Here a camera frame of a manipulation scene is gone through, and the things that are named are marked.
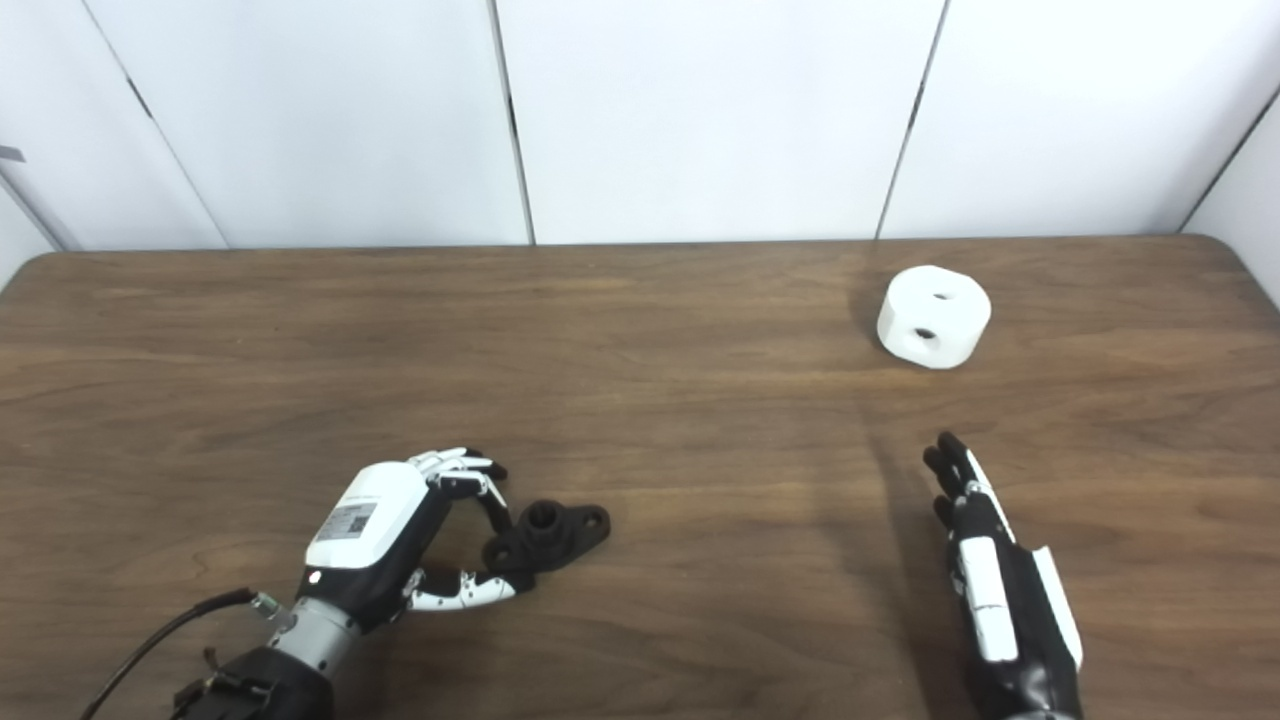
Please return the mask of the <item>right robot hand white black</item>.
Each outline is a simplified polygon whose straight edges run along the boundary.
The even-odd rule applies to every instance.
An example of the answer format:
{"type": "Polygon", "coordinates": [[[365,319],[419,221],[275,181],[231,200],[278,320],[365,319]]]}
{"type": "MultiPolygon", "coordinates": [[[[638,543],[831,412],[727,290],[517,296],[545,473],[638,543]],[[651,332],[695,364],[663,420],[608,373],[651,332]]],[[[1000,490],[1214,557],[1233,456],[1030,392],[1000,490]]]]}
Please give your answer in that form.
{"type": "Polygon", "coordinates": [[[948,574],[963,611],[965,684],[983,719],[1083,719],[1082,635],[1051,548],[1018,542],[973,451],[940,433],[923,454],[940,495],[948,574]]]}

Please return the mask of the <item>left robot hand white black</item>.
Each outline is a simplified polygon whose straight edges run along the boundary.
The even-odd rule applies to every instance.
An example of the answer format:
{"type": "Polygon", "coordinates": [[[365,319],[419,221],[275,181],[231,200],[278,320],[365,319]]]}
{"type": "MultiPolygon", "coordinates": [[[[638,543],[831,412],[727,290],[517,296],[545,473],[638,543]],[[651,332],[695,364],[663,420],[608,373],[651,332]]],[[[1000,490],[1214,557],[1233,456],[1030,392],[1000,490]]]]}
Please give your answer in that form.
{"type": "Polygon", "coordinates": [[[325,603],[364,634],[403,612],[449,612],[532,591],[530,571],[433,571],[422,557],[454,503],[480,502],[497,533],[513,528],[497,482],[506,469],[476,450],[433,450],[357,473],[305,551],[296,601],[325,603]]]}

